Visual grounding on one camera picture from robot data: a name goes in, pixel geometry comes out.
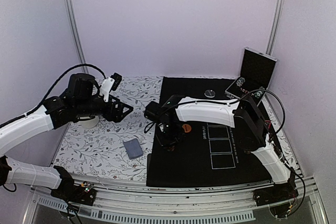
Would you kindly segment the red black chip stack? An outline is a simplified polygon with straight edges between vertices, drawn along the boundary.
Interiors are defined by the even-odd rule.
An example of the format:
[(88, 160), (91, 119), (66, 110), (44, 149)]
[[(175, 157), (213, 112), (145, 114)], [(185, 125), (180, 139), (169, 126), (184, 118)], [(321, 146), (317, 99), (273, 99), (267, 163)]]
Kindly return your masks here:
[(174, 149), (175, 149), (174, 146), (169, 146), (169, 147), (167, 148), (167, 151), (172, 152), (172, 151), (174, 151)]

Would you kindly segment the orange big blind button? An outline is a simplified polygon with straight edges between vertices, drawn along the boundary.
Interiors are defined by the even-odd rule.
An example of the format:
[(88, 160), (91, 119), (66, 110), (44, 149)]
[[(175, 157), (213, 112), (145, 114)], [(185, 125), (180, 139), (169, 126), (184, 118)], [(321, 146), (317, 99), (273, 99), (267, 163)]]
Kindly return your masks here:
[(189, 133), (192, 130), (192, 128), (189, 124), (183, 124), (182, 128), (183, 128), (185, 133)]

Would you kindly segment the black dealer button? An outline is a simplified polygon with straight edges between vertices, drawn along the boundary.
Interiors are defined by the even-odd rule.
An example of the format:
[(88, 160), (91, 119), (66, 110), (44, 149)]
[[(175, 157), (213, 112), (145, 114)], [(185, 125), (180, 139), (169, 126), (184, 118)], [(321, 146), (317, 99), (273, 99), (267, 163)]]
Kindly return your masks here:
[(207, 98), (214, 98), (215, 95), (216, 95), (216, 92), (214, 90), (211, 90), (211, 89), (208, 89), (204, 92), (204, 95), (207, 97)]

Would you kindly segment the triangular all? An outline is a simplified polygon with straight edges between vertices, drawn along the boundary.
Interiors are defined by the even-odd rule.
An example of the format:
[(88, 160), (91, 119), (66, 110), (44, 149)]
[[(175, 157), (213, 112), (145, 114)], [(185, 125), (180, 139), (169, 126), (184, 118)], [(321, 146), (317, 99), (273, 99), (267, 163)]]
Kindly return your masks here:
[(265, 121), (265, 125), (266, 125), (267, 129), (270, 130), (271, 127), (272, 127), (272, 122), (271, 122), (271, 120), (266, 120), (266, 121)]

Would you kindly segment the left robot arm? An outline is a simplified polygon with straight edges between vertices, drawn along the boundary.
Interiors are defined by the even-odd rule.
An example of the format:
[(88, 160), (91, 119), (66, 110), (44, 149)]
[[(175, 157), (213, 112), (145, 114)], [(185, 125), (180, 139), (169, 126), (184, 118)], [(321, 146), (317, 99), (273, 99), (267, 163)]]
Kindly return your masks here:
[(122, 80), (118, 73), (104, 77), (99, 84), (86, 73), (70, 76), (68, 86), (59, 96), (45, 95), (30, 111), (1, 124), (1, 186), (24, 184), (58, 190), (67, 200), (78, 195), (72, 176), (60, 166), (42, 167), (16, 161), (6, 153), (41, 133), (56, 130), (70, 122), (85, 129), (95, 127), (100, 118), (119, 123), (133, 107), (112, 96)]

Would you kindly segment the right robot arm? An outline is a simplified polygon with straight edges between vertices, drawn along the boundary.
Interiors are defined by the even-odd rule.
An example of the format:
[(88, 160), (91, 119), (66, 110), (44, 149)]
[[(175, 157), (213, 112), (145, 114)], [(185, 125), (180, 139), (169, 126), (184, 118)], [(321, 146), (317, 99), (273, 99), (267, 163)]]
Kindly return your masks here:
[(144, 112), (159, 132), (162, 147), (171, 149), (185, 133), (184, 122), (205, 122), (211, 128), (226, 127), (232, 133), (232, 151), (240, 148), (251, 153), (264, 166), (276, 185), (271, 196), (276, 201), (291, 194), (291, 171), (286, 158), (274, 141), (275, 133), (267, 129), (266, 120), (254, 100), (245, 95), (240, 99), (201, 100), (180, 95), (171, 96), (163, 105), (152, 101)]

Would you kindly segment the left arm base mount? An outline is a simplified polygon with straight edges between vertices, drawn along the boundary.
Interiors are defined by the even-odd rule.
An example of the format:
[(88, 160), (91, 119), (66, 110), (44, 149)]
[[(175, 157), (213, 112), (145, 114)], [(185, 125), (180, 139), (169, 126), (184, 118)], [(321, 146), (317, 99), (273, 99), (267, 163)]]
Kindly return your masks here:
[(60, 185), (52, 189), (50, 195), (64, 202), (74, 202), (86, 206), (93, 206), (97, 191), (93, 188), (94, 183), (84, 181), (75, 185), (72, 177), (62, 178)]

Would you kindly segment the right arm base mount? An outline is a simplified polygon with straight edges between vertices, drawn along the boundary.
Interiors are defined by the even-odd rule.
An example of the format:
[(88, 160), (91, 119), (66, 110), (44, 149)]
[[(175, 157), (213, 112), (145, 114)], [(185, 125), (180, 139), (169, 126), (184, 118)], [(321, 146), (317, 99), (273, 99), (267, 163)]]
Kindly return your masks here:
[(283, 219), (291, 214), (298, 195), (295, 184), (274, 184), (272, 187), (254, 190), (253, 200), (257, 206), (276, 204), (269, 207), (269, 211), (273, 217)]

